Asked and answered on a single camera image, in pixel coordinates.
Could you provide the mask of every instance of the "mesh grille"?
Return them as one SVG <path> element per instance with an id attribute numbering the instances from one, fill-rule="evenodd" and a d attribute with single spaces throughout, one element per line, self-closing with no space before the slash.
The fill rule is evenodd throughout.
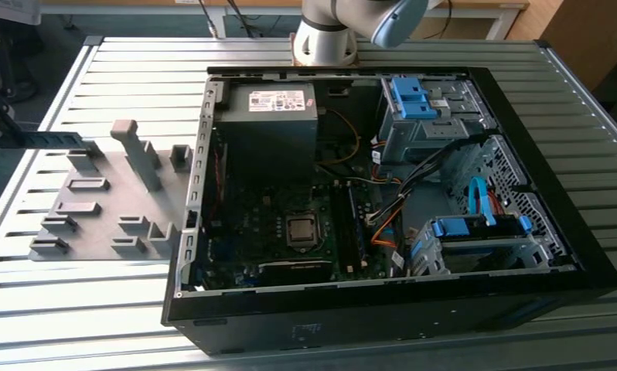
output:
<path id="1" fill-rule="evenodd" d="M 488 140 L 483 147 L 474 148 L 462 158 L 474 158 L 474 160 L 462 164 L 455 173 L 455 181 L 451 182 L 452 189 L 466 189 L 471 176 L 480 176 L 487 180 L 487 184 L 494 185 L 494 194 L 508 213 L 526 215 L 532 222 L 532 235 L 548 237 L 550 242 L 546 245 L 554 256 L 566 254 L 559 242 L 555 231 L 544 219 L 543 210 L 539 206 L 538 199 L 530 193 L 514 191 L 515 186 L 523 185 L 518 180 L 512 168 L 503 154 L 499 139 Z M 467 195 L 455 191 L 455 208 L 460 213 L 468 212 Z"/>

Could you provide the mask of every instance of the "wire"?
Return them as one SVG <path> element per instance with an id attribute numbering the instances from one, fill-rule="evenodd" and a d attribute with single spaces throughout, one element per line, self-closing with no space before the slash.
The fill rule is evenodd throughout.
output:
<path id="1" fill-rule="evenodd" d="M 439 39 L 440 39 L 442 36 L 443 36 L 443 33 L 446 32 L 446 29 L 448 28 L 448 25 L 451 24 L 451 18 L 452 18 L 452 1 L 451 1 L 451 0 L 447 0 L 447 1 L 448 1 L 448 15 L 447 15 L 447 17 L 446 17 L 446 23 L 443 23 L 442 31 L 435 32 L 432 35 L 426 36 L 423 39 L 431 39 L 434 36 L 439 36 Z"/>
<path id="2" fill-rule="evenodd" d="M 369 214 L 368 221 L 373 223 L 381 217 L 383 214 L 388 213 L 392 210 L 392 208 L 397 205 L 397 203 L 404 203 L 404 199 L 409 195 L 409 193 L 411 193 L 411 190 L 408 189 L 407 191 L 404 191 L 404 193 L 401 193 L 395 198 L 395 200 L 392 200 L 389 205 L 387 205 L 383 209 Z"/>
<path id="3" fill-rule="evenodd" d="M 360 178 L 357 176 L 344 176 L 341 174 L 337 174 L 333 170 L 331 170 L 329 168 L 327 168 L 324 165 L 320 165 L 320 164 L 317 164 L 315 167 L 319 170 L 321 170 L 323 172 L 325 172 L 327 174 L 329 174 L 331 176 L 333 176 L 335 178 L 357 180 L 360 182 L 365 182 L 365 183 L 369 183 L 369 184 L 387 184 L 385 182 L 376 182 L 373 180 Z"/>
<path id="4" fill-rule="evenodd" d="M 496 195 L 494 194 L 492 191 L 487 191 L 487 196 L 490 200 L 492 201 L 492 208 L 494 208 L 494 213 L 495 214 L 504 214 L 506 212 L 503 211 L 503 206 L 500 206 L 500 203 L 498 202 Z"/>
<path id="5" fill-rule="evenodd" d="M 271 25 L 269 29 L 267 30 L 267 36 L 268 36 L 268 37 L 271 36 L 271 32 L 275 30 L 276 25 L 279 24 L 279 21 L 280 21 L 280 15 L 276 16 L 275 23 Z"/>
<path id="6" fill-rule="evenodd" d="M 466 139 L 458 139 L 439 148 L 413 168 L 404 181 L 401 181 L 400 188 L 397 189 L 397 194 L 405 190 L 415 182 L 423 179 L 426 176 L 432 174 L 438 169 L 440 162 L 447 157 L 447 155 L 455 150 L 460 149 L 466 145 L 474 143 L 482 143 L 487 140 L 488 134 L 474 134 Z"/>
<path id="7" fill-rule="evenodd" d="M 209 30 L 209 34 L 215 39 L 219 39 L 219 33 L 216 32 L 216 27 L 215 23 L 212 22 L 212 18 L 209 18 L 209 13 L 206 12 L 205 4 L 202 3 L 202 0 L 197 0 L 197 3 L 201 5 L 202 14 L 206 18 L 206 29 Z"/>
<path id="8" fill-rule="evenodd" d="M 227 0 L 229 7 L 233 9 L 236 18 L 239 19 L 239 22 L 243 24 L 244 31 L 247 32 L 247 36 L 249 38 L 253 38 L 253 33 L 251 32 L 251 27 L 247 24 L 247 21 L 244 21 L 243 14 L 239 12 L 239 7 L 237 4 L 235 4 L 235 0 Z"/>
<path id="9" fill-rule="evenodd" d="M 336 147 L 336 148 L 333 149 L 333 153 L 336 154 L 336 158 L 340 157 L 340 148 L 339 148 L 339 147 Z M 349 176 L 357 176 L 357 174 L 356 174 L 353 168 L 349 166 L 349 164 L 347 163 L 347 161 L 340 162 L 339 165 L 341 165 L 343 168 L 345 168 L 345 170 L 349 172 Z"/>
<path id="10" fill-rule="evenodd" d="M 356 129 L 353 128 L 353 125 L 351 124 L 351 122 L 345 119 L 345 117 L 337 111 L 332 110 L 331 108 L 327 108 L 327 112 L 331 112 L 332 114 L 336 114 L 336 116 L 340 117 L 341 121 L 347 124 L 347 126 L 348 126 L 348 128 L 351 130 L 351 133 L 353 134 L 353 139 L 356 140 L 356 143 L 355 143 L 353 150 L 351 151 L 349 155 L 347 155 L 343 158 L 339 158 L 336 160 L 320 161 L 320 162 L 317 162 L 319 165 L 332 165 L 332 164 L 339 164 L 343 161 L 347 161 L 349 158 L 353 157 L 353 155 L 359 151 L 359 147 L 360 147 L 359 133 L 356 132 Z"/>
<path id="11" fill-rule="evenodd" d="M 369 171 L 369 177 L 372 178 L 372 180 L 376 180 L 377 182 L 385 182 L 387 181 L 385 179 L 377 178 L 377 168 L 379 168 L 379 165 L 373 164 L 372 169 Z M 392 178 L 391 182 L 395 184 L 401 184 L 401 180 L 399 178 Z"/>
<path id="12" fill-rule="evenodd" d="M 396 245 L 392 242 L 388 242 L 388 241 L 376 240 L 376 241 L 372 241 L 372 244 L 373 245 L 388 246 L 388 247 L 392 247 L 393 249 L 396 248 Z"/>
<path id="13" fill-rule="evenodd" d="M 369 239 L 369 242 L 372 244 L 375 244 L 375 242 L 381 242 L 381 241 L 377 241 L 377 237 L 379 235 L 381 234 L 381 230 L 383 228 L 389 224 L 389 222 L 392 221 L 392 218 L 395 217 L 395 215 L 397 215 L 397 213 L 400 212 L 401 210 L 401 205 L 400 207 L 397 207 L 395 209 L 395 211 L 391 213 L 391 215 L 388 216 L 388 218 L 385 219 L 385 221 L 381 223 L 381 226 L 377 228 L 377 231 L 373 233 L 372 235 L 372 238 Z"/>

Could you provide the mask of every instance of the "floor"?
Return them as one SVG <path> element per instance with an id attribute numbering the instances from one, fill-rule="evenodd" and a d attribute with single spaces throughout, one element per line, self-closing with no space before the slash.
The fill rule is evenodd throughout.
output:
<path id="1" fill-rule="evenodd" d="M 247 22 L 257 36 L 284 37 L 297 29 L 299 21 L 296 16 L 263 15 L 257 18 L 249 17 Z M 227 19 L 225 25 L 229 36 L 245 37 L 235 17 Z M 26 61 L 38 82 L 38 94 L 33 99 L 14 105 L 16 119 L 32 123 L 42 120 L 85 36 L 209 36 L 205 19 L 197 15 L 76 15 L 72 18 L 46 15 L 42 17 L 38 33 L 45 43 L 45 50 Z M 617 67 L 594 94 L 617 120 Z M 20 156 L 21 151 L 0 150 L 0 194 Z"/>

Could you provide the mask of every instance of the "black cable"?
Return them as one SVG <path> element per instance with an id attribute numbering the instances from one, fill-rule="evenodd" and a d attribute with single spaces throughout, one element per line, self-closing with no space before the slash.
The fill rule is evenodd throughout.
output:
<path id="1" fill-rule="evenodd" d="M 212 18 L 209 18 L 209 14 L 206 13 L 205 4 L 202 3 L 202 0 L 197 0 L 197 3 L 198 3 L 200 6 L 201 6 L 202 14 L 205 14 L 205 18 L 206 18 L 206 29 L 209 30 L 209 34 L 212 35 L 212 37 L 213 37 L 215 39 L 217 39 L 217 38 L 219 38 L 219 33 L 216 32 L 216 27 L 215 27 L 215 23 L 212 23 Z"/>
<path id="2" fill-rule="evenodd" d="M 333 149 L 333 152 L 335 152 L 336 158 L 341 158 L 340 148 L 339 148 L 339 147 L 336 147 L 336 148 Z M 353 168 L 349 166 L 349 164 L 347 163 L 347 161 L 343 161 L 343 162 L 340 162 L 340 163 L 336 164 L 336 165 L 341 165 L 343 168 L 345 168 L 345 170 L 349 172 L 349 175 L 351 175 L 351 176 L 357 176 L 356 172 L 353 171 Z"/>
<path id="3" fill-rule="evenodd" d="M 448 28 L 448 25 L 451 24 L 451 18 L 452 18 L 452 1 L 451 0 L 447 0 L 448 1 L 448 15 L 446 17 L 446 23 L 443 23 L 443 28 L 442 28 L 442 31 L 434 33 L 432 35 L 430 36 L 426 36 L 423 39 L 431 39 L 434 36 L 439 36 L 439 39 L 442 38 L 443 36 L 443 33 L 446 32 L 446 29 Z"/>
<path id="4" fill-rule="evenodd" d="M 458 139 L 456 141 L 452 141 L 448 143 L 446 146 L 439 148 L 438 151 L 435 151 L 411 170 L 411 173 L 405 177 L 405 179 L 401 181 L 400 186 L 397 187 L 396 191 L 396 197 L 392 200 L 389 204 L 387 204 L 376 213 L 373 213 L 373 216 L 369 217 L 369 221 L 373 222 L 377 220 L 385 213 L 395 211 L 395 207 L 399 204 L 401 207 L 403 200 L 408 197 L 411 194 L 412 188 L 411 186 L 423 180 L 430 174 L 432 174 L 436 170 L 439 170 L 442 160 L 459 148 L 462 148 L 464 145 L 471 145 L 474 143 L 479 143 L 484 140 L 487 140 L 488 135 L 487 134 L 475 134 L 471 135 L 466 139 Z"/>
<path id="5" fill-rule="evenodd" d="M 253 38 L 253 33 L 251 32 L 251 28 L 248 27 L 247 21 L 244 21 L 244 16 L 239 12 L 239 7 L 237 4 L 235 4 L 235 0 L 228 0 L 229 7 L 233 9 L 236 18 L 239 19 L 239 22 L 243 24 L 244 31 L 247 32 L 247 36 L 249 38 Z"/>
<path id="6" fill-rule="evenodd" d="M 317 165 L 317 164 L 316 164 L 315 166 L 317 166 L 317 168 L 319 168 L 323 172 L 325 172 L 327 174 L 329 174 L 333 178 L 344 178 L 344 177 L 347 176 L 347 175 L 343 175 L 343 174 L 336 173 L 332 169 L 327 168 L 327 166 L 324 166 L 324 165 Z"/>
<path id="7" fill-rule="evenodd" d="M 271 25 L 269 29 L 267 30 L 267 37 L 271 36 L 271 32 L 275 30 L 276 25 L 279 24 L 279 21 L 280 21 L 280 15 L 276 16 L 275 23 Z"/>

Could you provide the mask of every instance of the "motherboard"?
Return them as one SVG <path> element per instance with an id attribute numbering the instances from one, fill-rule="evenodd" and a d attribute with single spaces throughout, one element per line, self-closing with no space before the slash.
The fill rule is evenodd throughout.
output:
<path id="1" fill-rule="evenodd" d="M 228 201 L 210 221 L 209 263 L 200 271 L 205 288 L 385 277 L 387 254 L 365 243 L 363 227 L 373 208 L 371 188 L 360 182 L 323 182 L 228 189 Z M 343 230 L 353 234 L 343 236 Z M 348 238 L 353 245 L 337 244 Z"/>

